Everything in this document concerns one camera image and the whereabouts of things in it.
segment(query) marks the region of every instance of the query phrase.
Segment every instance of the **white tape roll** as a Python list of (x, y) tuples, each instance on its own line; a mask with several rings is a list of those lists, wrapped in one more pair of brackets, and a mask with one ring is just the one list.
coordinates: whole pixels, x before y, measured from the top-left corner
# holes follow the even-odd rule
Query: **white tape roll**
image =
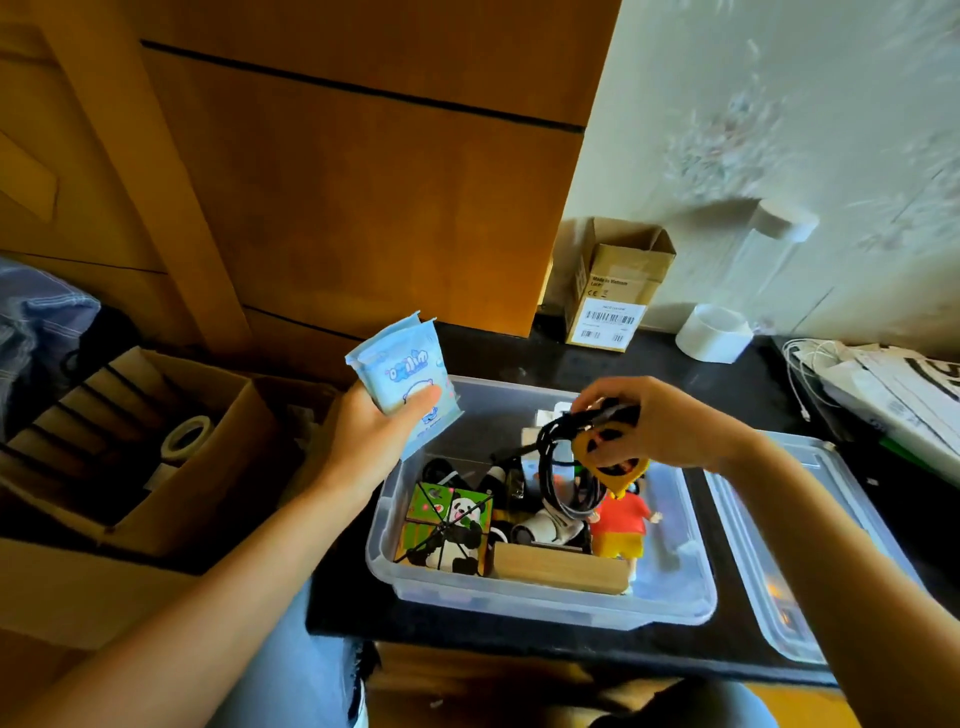
[(180, 423), (163, 440), (160, 460), (165, 463), (185, 463), (213, 434), (213, 422), (206, 415), (191, 417)]
[(700, 303), (677, 334), (677, 347), (700, 361), (733, 364), (754, 333), (747, 320), (727, 308)]

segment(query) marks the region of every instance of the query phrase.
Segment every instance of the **blue cloth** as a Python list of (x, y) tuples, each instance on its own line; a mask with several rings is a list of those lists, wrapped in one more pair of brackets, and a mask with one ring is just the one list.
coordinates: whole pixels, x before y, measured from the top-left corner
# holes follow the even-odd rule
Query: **blue cloth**
[(431, 384), (443, 390), (437, 406), (414, 427), (400, 460), (406, 460), (464, 413), (446, 374), (433, 319), (421, 323), (419, 313), (389, 325), (347, 354), (347, 364), (356, 370), (380, 411), (388, 415)]
[(29, 265), (0, 257), (0, 438), (15, 383), (42, 376), (54, 399), (70, 388), (60, 363), (80, 347), (80, 337), (100, 302), (69, 283)]

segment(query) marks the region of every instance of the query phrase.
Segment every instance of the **white label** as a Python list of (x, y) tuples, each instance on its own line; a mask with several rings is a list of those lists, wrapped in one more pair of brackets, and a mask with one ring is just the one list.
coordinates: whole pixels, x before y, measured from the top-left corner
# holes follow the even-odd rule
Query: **white label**
[(587, 298), (570, 342), (607, 349), (626, 349), (646, 308), (639, 303)]

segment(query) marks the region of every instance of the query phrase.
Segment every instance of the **white cable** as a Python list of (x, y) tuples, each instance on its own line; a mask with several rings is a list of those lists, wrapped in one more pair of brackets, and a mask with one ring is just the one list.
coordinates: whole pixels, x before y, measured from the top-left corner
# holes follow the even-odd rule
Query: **white cable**
[[(790, 349), (804, 343), (808, 343), (808, 344), (815, 343), (817, 345), (816, 348), (813, 350), (813, 354), (810, 356), (810, 363), (806, 364), (799, 357), (797, 358), (800, 361), (800, 363), (799, 364), (794, 363), (791, 358)], [(823, 347), (826, 344), (833, 345), (833, 348), (834, 348), (833, 355), (834, 357), (838, 357), (839, 354), (836, 351), (836, 342), (830, 339), (817, 340), (817, 339), (811, 339), (809, 337), (802, 337), (797, 339), (790, 339), (789, 341), (784, 342), (783, 345), (780, 347), (780, 354), (783, 356), (783, 359), (786, 361), (787, 381), (790, 382), (790, 389), (793, 390), (793, 396), (797, 400), (797, 404), (800, 406), (801, 417), (803, 417), (806, 422), (810, 422), (810, 413), (809, 411), (807, 411), (806, 407), (804, 406), (804, 401), (801, 400), (800, 393), (797, 391), (797, 385), (794, 382), (794, 377), (793, 377), (794, 370), (800, 373), (801, 380), (806, 386), (807, 391), (813, 396), (815, 400), (822, 402), (828, 407), (840, 406), (836, 402), (828, 401), (828, 400), (825, 400), (823, 397), (821, 397), (820, 394), (817, 392), (817, 390), (810, 384), (810, 380), (808, 378), (809, 374), (807, 373), (807, 369), (813, 372), (813, 374), (817, 373), (816, 369), (814, 369), (814, 365), (816, 364), (817, 356), (821, 353), (821, 351), (823, 350)]]

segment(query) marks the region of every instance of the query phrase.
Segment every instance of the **clear plastic storage box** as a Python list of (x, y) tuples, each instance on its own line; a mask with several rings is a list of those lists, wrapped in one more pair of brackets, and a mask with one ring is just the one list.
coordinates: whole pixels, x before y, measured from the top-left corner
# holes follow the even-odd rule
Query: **clear plastic storage box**
[(610, 629), (636, 629), (650, 622), (702, 624), (716, 608), (716, 587), (700, 529), (676, 468), (654, 464), (643, 497), (663, 520), (649, 524), (645, 554), (627, 595), (576, 592), (517, 581), (467, 576), (395, 564), (400, 528), (423, 465), (434, 457), (449, 460), (476, 483), (496, 450), (518, 448), (520, 431), (533, 426), (537, 410), (553, 410), (576, 397), (485, 379), (452, 376), (463, 417), (387, 478), (376, 504), (367, 564), (401, 599), (507, 617), (543, 619)]
[[(782, 432), (766, 434), (823, 483), (850, 517), (870, 534), (880, 551), (892, 558), (911, 579), (923, 585), (867, 494), (830, 443)], [(705, 475), (763, 636), (784, 657), (825, 665), (824, 654), (797, 600), (743, 502), (724, 478), (715, 473), (705, 472)]]

